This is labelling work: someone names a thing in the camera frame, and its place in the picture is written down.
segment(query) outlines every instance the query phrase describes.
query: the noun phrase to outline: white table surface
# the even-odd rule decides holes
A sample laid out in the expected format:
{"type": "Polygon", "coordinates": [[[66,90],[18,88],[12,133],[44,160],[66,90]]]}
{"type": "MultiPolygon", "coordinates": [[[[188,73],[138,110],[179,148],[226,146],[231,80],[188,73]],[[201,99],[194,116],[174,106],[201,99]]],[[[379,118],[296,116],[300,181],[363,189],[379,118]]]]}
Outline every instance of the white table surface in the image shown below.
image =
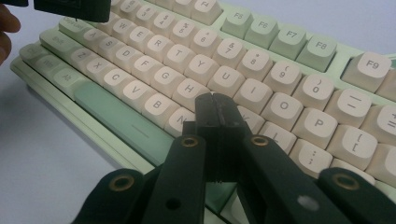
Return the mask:
{"type": "MultiPolygon", "coordinates": [[[[278,21],[382,54],[396,52],[394,0],[227,0],[278,21]]],[[[0,67],[0,223],[70,223],[97,182],[118,166],[9,70],[18,50],[61,18],[10,10],[21,31],[0,67]]]]}

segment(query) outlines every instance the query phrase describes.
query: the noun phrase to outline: human finger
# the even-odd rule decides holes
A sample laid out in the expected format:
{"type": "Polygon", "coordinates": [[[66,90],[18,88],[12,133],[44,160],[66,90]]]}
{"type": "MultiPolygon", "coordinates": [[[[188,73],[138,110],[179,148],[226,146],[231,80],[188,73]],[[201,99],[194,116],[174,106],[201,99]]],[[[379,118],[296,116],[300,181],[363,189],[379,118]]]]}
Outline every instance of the human finger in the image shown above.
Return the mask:
{"type": "Polygon", "coordinates": [[[20,29],[20,20],[12,15],[5,5],[0,4],[0,31],[16,33],[20,29]]]}
{"type": "Polygon", "coordinates": [[[0,32],[0,65],[6,60],[10,52],[11,40],[4,32],[0,32]]]}

